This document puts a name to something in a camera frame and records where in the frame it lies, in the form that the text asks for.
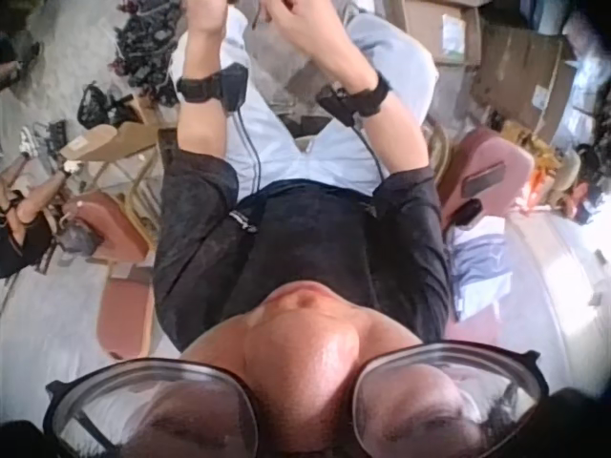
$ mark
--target cardboard box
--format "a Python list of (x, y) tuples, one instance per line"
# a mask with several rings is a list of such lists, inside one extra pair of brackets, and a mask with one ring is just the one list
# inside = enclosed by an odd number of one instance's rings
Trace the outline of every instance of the cardboard box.
[(486, 25), (474, 98), (551, 142), (577, 73), (575, 55), (562, 36)]
[(465, 1), (389, 0), (388, 19), (422, 43), (436, 63), (475, 66), (481, 60), (479, 13)]

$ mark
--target fabric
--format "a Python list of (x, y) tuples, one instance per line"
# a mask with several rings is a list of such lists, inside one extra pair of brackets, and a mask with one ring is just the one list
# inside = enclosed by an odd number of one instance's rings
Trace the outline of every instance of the fabric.
[[(24, 197), (18, 191), (14, 193), (18, 195), (12, 202), (16, 206)], [(13, 239), (6, 217), (0, 216), (0, 279), (7, 279), (29, 265), (37, 264), (51, 246), (52, 240), (51, 227), (42, 213), (26, 225), (26, 237), (22, 246)]]
[(458, 321), (467, 320), (511, 292), (504, 218), (485, 217), (469, 231), (454, 228), (449, 245)]
[(212, 156), (175, 151), (165, 170), (154, 287), (179, 350), (298, 280), (441, 339), (451, 295), (430, 168), (386, 178), (372, 198), (304, 179), (240, 203), (238, 192), (235, 169)]
[[(247, 25), (244, 15), (229, 7), (226, 36), (221, 46), (223, 68), (235, 62), (250, 68), (242, 37)], [(373, 14), (356, 15), (347, 30), (354, 44), (422, 123), (431, 106), (438, 77), (431, 54), (417, 40)], [(187, 34), (180, 39), (170, 66), (175, 83), (182, 76), (186, 44)], [(225, 157), (238, 173), (238, 200), (282, 179), (312, 179), (368, 196), (379, 186), (381, 178), (371, 154), (356, 134), (339, 121), (331, 121), (301, 153), (251, 79), (241, 111), (245, 132), (237, 116), (231, 115), (227, 122)], [(246, 134), (256, 151), (249, 146)]]

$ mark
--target black eyeglass frame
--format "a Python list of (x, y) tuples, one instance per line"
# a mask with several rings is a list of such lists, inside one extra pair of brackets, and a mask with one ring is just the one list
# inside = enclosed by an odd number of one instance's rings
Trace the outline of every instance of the black eyeglass frame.
[[(399, 350), (392, 351), (390, 353), (385, 353), (383, 355), (376, 356), (371, 360), (367, 361), (363, 364), (363, 366), (359, 369), (359, 372), (356, 374), (354, 381), (352, 383), (351, 389), (348, 391), (350, 404), (349, 404), (349, 414), (350, 414), (350, 422), (352, 427), (355, 428), (354, 422), (354, 394), (358, 389), (359, 383), (362, 381), (365, 374), (371, 372), (376, 366), (384, 364), (384, 360), (387, 361), (396, 361), (416, 355), (425, 355), (427, 352), (435, 352), (443, 350), (444, 347), (446, 349), (461, 349), (463, 351), (480, 352), (477, 356), (481, 357), (481, 352), (486, 352), (492, 355), (502, 356), (505, 359), (512, 361), (518, 366), (526, 369), (528, 373), (534, 377), (535, 383), (537, 384), (537, 388), (540, 394), (540, 400), (547, 398), (549, 396), (549, 386), (545, 382), (545, 378), (541, 373), (540, 369), (537, 367), (537, 359), (540, 356), (536, 351), (529, 351), (524, 354), (515, 353), (513, 351), (505, 350), (503, 348), (499, 348), (492, 345), (486, 345), (483, 343), (467, 343), (461, 341), (441, 341), (438, 343), (422, 343), (420, 345), (411, 346), (408, 348), (403, 348)], [(263, 452), (266, 450), (266, 440), (264, 431), (262, 431), (262, 421), (261, 421), (261, 410), (258, 407), (257, 398), (255, 397), (253, 391), (250, 387), (237, 375), (232, 372), (210, 365), (210, 364), (202, 364), (202, 363), (194, 363), (183, 360), (175, 360), (175, 359), (165, 359), (165, 358), (140, 358), (135, 360), (130, 360), (126, 362), (121, 362), (113, 365), (109, 365), (103, 367), (99, 370), (86, 374), (70, 383), (62, 383), (59, 381), (51, 382), (46, 386), (47, 392), (51, 397), (51, 402), (49, 407), (47, 408), (47, 412), (45, 413), (45, 417), (43, 420), (43, 431), (45, 435), (50, 439), (52, 444), (57, 449), (57, 452), (62, 458), (78, 458), (80, 455), (76, 450), (74, 450), (69, 444), (66, 443), (63, 439), (58, 437), (55, 434), (55, 428), (53, 427), (53, 422), (55, 420), (55, 415), (57, 410), (61, 406), (62, 402), (71, 394), (75, 389), (77, 389), (80, 385), (85, 382), (90, 381), (91, 379), (101, 375), (101, 374), (109, 374), (109, 377), (113, 375), (113, 372), (117, 372), (114, 376), (119, 376), (125, 370), (132, 368), (134, 371), (141, 371), (143, 367), (149, 366), (149, 364), (163, 364), (165, 368), (169, 367), (179, 367), (179, 366), (189, 366), (197, 369), (207, 369), (212, 370), (216, 374), (222, 375), (223, 377), (229, 379), (231, 382), (235, 383), (239, 389), (243, 391), (245, 397), (249, 403), (250, 408), (252, 409), (253, 418), (255, 420), (255, 430), (257, 433), (257, 447), (255, 449), (254, 457), (259, 458), (263, 456)], [(100, 383), (107, 383), (109, 378), (102, 379)], [(537, 406), (535, 406), (532, 411), (529, 412), (529, 417), (534, 416), (537, 413)], [(95, 424), (87, 417), (87, 415), (81, 411), (77, 412), (74, 415), (74, 419), (94, 438), (105, 450), (112, 451), (117, 446), (115, 446), (104, 434), (95, 426)], [(480, 455), (479, 458), (484, 458), (491, 456), (493, 453), (498, 451), (500, 448), (504, 447), (508, 442), (511, 441), (513, 437), (517, 435), (519, 430), (525, 425), (527, 422), (523, 422), (516, 430), (512, 432), (510, 436), (505, 438), (500, 443), (496, 444), (493, 448), (487, 450), (483, 454)], [(364, 448), (364, 445), (361, 443), (358, 438), (358, 433), (354, 430), (354, 435), (357, 437), (358, 445), (361, 448), (361, 451), (367, 454), (367, 451)]]

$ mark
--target eyeglasses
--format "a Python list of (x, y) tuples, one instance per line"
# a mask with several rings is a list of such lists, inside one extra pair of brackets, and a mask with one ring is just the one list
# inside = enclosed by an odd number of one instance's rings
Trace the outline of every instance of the eyeglasses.
[[(460, 342), (377, 357), (350, 392), (351, 440), (373, 458), (488, 456), (549, 394), (537, 357)], [(255, 458), (268, 448), (254, 393), (210, 365), (132, 360), (47, 389), (43, 428), (63, 456), (127, 445), (126, 456)]]

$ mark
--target wire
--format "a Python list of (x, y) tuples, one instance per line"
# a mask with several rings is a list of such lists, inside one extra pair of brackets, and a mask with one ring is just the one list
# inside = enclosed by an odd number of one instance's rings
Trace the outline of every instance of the wire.
[(359, 139), (363, 142), (363, 144), (367, 148), (367, 151), (369, 151), (369, 153), (371, 154), (371, 157), (373, 157), (373, 160), (375, 161), (375, 167), (378, 169), (380, 180), (384, 181), (384, 172), (382, 171), (382, 166), (380, 165), (380, 160), (378, 159), (378, 156), (375, 155), (374, 151), (369, 146), (369, 142), (367, 141), (365, 136), (361, 133), (361, 131), (359, 131), (354, 126), (352, 126), (352, 131), (356, 134), (356, 136), (359, 137)]
[(250, 145), (250, 148), (252, 149), (252, 152), (255, 154), (255, 158), (257, 159), (257, 190), (256, 192), (259, 192), (259, 190), (261, 189), (261, 174), (262, 174), (262, 165), (261, 165), (261, 158), (259, 157), (259, 152), (257, 151), (257, 148), (255, 148), (254, 143), (252, 142), (252, 138), (250, 137), (250, 135), (248, 134), (248, 131), (246, 130), (246, 125), (244, 124), (244, 119), (242, 117), (242, 110), (238, 109), (238, 120), (240, 121), (240, 125), (242, 126), (242, 131), (244, 133), (244, 136), (246, 137), (246, 140), (248, 141), (248, 144)]

